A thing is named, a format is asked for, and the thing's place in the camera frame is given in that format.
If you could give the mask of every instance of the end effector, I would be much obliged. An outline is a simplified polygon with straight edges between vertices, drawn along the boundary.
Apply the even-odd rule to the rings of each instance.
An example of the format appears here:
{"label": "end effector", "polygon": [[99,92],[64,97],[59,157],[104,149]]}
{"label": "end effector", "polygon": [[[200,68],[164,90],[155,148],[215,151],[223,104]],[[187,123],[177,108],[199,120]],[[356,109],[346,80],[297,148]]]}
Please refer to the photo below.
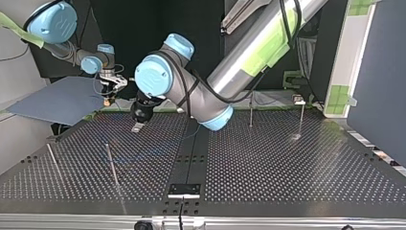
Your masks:
{"label": "end effector", "polygon": [[24,31],[44,40],[43,48],[54,57],[81,66],[87,74],[100,77],[104,104],[110,105],[127,80],[115,72],[114,47],[100,44],[96,53],[73,45],[68,39],[77,28],[75,9],[65,1],[0,1],[0,9]]}

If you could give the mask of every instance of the black cable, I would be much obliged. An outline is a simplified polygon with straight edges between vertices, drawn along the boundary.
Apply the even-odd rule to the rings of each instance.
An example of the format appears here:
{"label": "black cable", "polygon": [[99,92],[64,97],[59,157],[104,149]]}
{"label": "black cable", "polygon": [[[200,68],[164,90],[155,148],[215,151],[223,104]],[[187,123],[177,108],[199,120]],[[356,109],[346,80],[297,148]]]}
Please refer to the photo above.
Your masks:
{"label": "black cable", "polygon": [[151,54],[152,54],[152,55],[153,55],[153,54],[160,54],[160,55],[165,56],[165,57],[172,63],[172,65],[176,68],[176,71],[178,72],[178,74],[179,74],[179,76],[180,76],[180,79],[181,79],[181,81],[182,81],[183,89],[185,90],[186,108],[187,108],[187,110],[188,110],[188,111],[186,111],[186,112],[187,112],[187,114],[188,114],[188,117],[191,117],[191,114],[192,114],[192,113],[191,113],[191,98],[190,98],[190,95],[189,95],[189,93],[188,93],[188,85],[186,84],[186,80],[185,80],[185,77],[183,76],[183,73],[182,73],[181,69],[180,69],[179,66],[176,64],[176,62],[174,61],[174,59],[173,59],[170,55],[168,55],[167,53],[162,52],[162,51],[155,51],[155,52],[152,52]]}
{"label": "black cable", "polygon": [[[295,1],[295,7],[296,7],[296,11],[297,11],[297,15],[298,15],[298,20],[297,20],[297,24],[296,24],[296,28],[295,28],[295,33],[293,34],[294,37],[297,37],[299,34],[299,31],[301,29],[301,25],[302,25],[302,9],[299,3],[299,0],[294,0]],[[281,11],[282,11],[282,18],[283,18],[283,24],[284,24],[284,28],[286,30],[286,35],[288,38],[288,44],[289,46],[292,48],[294,46],[294,44],[292,44],[292,42],[294,42],[295,40],[293,40],[294,37],[292,37],[292,34],[290,33],[290,29],[289,29],[289,24],[288,24],[288,20],[287,20],[287,14],[286,14],[286,10],[284,7],[284,0],[280,0],[280,4],[281,4]],[[183,84],[183,88],[185,90],[185,97],[186,97],[186,102],[187,102],[187,108],[188,108],[188,115],[191,116],[191,100],[190,100],[190,94],[188,92],[188,86],[186,84],[186,80],[185,77],[182,74],[182,71],[180,70],[179,66],[176,64],[176,62],[173,60],[173,58],[166,54],[165,52],[162,51],[156,51],[156,52],[152,52],[151,54],[162,54],[164,55],[171,63],[172,65],[176,68],[176,71],[179,73],[179,76],[181,78],[182,84]],[[203,80],[200,76],[194,76],[200,83],[203,84],[203,86],[206,87],[207,90],[209,90],[216,98],[218,98],[219,100],[221,100],[222,102],[226,103],[226,104],[235,104],[235,103],[239,103],[242,102],[243,100],[247,99],[250,94],[252,94],[252,92],[255,90],[255,88],[259,85],[260,81],[265,77],[265,75],[268,73],[269,68],[266,68],[265,71],[262,72],[262,75],[257,79],[257,82],[253,85],[253,87],[251,87],[251,89],[241,98],[236,99],[236,100],[229,100],[226,98],[223,98],[221,95],[217,94],[211,86],[209,86],[205,80]]]}
{"label": "black cable", "polygon": [[284,7],[284,0],[280,0],[280,5],[281,5],[284,30],[285,30],[286,36],[287,36],[287,44],[291,47],[292,34],[290,33],[289,21],[287,20],[286,8]]}
{"label": "black cable", "polygon": [[10,119],[10,118],[12,118],[12,117],[14,117],[14,116],[16,116],[16,114],[12,114],[11,116],[6,117],[6,118],[0,120],[0,123],[1,123],[1,122],[4,122],[4,121],[7,121],[8,119]]}
{"label": "black cable", "polygon": [[180,230],[183,230],[182,211],[183,211],[183,200],[182,200],[182,205],[180,206],[180,212],[179,212],[179,217],[178,217]]}
{"label": "black cable", "polygon": [[301,30],[302,26],[302,8],[301,8],[301,3],[299,0],[294,0],[295,2],[295,8],[296,8],[296,14],[298,15],[298,20],[296,21],[296,32],[292,36],[292,42],[295,42],[296,38],[299,36],[299,31]]}
{"label": "black cable", "polygon": [[87,8],[87,13],[86,13],[86,18],[84,19],[84,24],[83,24],[83,29],[81,30],[80,36],[79,36],[79,48],[81,48],[81,42],[83,40],[83,35],[87,27],[87,21],[89,20],[89,15],[90,11],[92,10],[92,3],[89,1],[89,7]]}
{"label": "black cable", "polygon": [[18,55],[18,56],[15,56],[15,57],[9,57],[9,58],[0,59],[0,61],[12,60],[12,59],[23,57],[23,56],[25,56],[25,54],[27,54],[29,49],[30,49],[30,47],[29,47],[29,45],[27,45],[26,50],[21,55]]}
{"label": "black cable", "polygon": [[295,2],[296,14],[298,15],[298,19],[296,21],[295,31],[292,35],[290,33],[289,21],[287,19],[287,13],[286,13],[284,0],[280,0],[283,25],[284,25],[284,29],[285,29],[286,36],[287,36],[287,44],[289,45],[290,48],[293,48],[295,46],[295,40],[299,35],[299,31],[301,30],[302,17],[303,17],[302,8],[301,8],[301,4],[300,4],[299,0],[293,0],[293,1]]}
{"label": "black cable", "polygon": [[325,107],[322,105],[322,102],[317,98],[317,95],[314,93],[313,87],[311,87],[310,80],[307,77],[307,73],[305,72],[305,64],[304,60],[302,57],[302,51],[299,47],[299,38],[296,39],[297,42],[297,48],[298,48],[298,55],[299,55],[299,61],[301,62],[302,67],[304,68],[304,78],[307,81],[307,85],[310,88],[311,93],[314,95],[314,98],[317,100],[317,103],[322,107],[323,110],[325,110]]}

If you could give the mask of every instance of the black panel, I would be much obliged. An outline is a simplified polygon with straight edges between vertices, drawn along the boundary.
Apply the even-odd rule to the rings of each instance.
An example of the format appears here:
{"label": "black panel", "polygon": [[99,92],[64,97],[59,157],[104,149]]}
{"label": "black panel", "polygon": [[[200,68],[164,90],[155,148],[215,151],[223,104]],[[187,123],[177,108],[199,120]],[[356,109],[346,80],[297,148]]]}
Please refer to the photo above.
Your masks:
{"label": "black panel", "polygon": [[406,1],[376,4],[348,123],[406,166],[404,66]]}
{"label": "black panel", "polygon": [[[133,76],[135,67],[149,53],[159,49],[170,33],[186,37],[195,47],[188,68],[206,78],[221,61],[220,21],[223,1],[92,1],[104,41],[115,45],[116,61],[125,66],[124,75]],[[120,92],[132,98],[131,83]]]}
{"label": "black panel", "polygon": [[310,84],[317,99],[325,101],[349,0],[329,0],[323,7],[314,52]]}

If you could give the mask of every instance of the metal plate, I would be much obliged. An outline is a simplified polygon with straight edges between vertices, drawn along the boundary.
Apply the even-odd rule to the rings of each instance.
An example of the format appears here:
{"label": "metal plate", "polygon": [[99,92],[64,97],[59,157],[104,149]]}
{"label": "metal plate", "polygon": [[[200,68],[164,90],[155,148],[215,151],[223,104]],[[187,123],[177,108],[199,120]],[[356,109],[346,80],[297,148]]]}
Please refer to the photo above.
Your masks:
{"label": "metal plate", "polygon": [[18,164],[0,176],[0,211],[22,205],[25,213],[162,214],[188,119],[155,114],[139,133],[130,132],[133,125],[128,114],[98,115],[54,145],[57,165],[45,149]]}
{"label": "metal plate", "polygon": [[300,111],[249,118],[198,134],[194,154],[207,162],[189,183],[205,182],[199,216],[406,218],[406,178],[317,111],[302,126]]}

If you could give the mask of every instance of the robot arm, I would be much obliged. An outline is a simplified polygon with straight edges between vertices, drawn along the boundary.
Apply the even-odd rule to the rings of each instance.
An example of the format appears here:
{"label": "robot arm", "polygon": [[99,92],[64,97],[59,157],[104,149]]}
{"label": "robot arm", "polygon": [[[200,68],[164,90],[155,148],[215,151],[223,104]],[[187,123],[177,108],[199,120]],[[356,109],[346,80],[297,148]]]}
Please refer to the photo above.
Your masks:
{"label": "robot arm", "polygon": [[[194,47],[183,36],[170,34],[157,52],[135,70],[135,81],[150,97],[165,96],[208,129],[223,128],[233,115],[230,103],[267,66],[289,50],[286,24],[303,26],[327,0],[273,0],[245,37],[207,78],[197,80],[184,69]],[[298,23],[299,9],[302,21]],[[284,4],[286,17],[282,17]]]}
{"label": "robot arm", "polygon": [[65,1],[12,0],[0,1],[0,10],[20,28],[44,40],[43,48],[54,57],[79,65],[87,74],[98,74],[105,97],[110,105],[127,80],[115,73],[114,47],[100,44],[97,53],[77,48],[68,39],[77,27],[75,9]]}

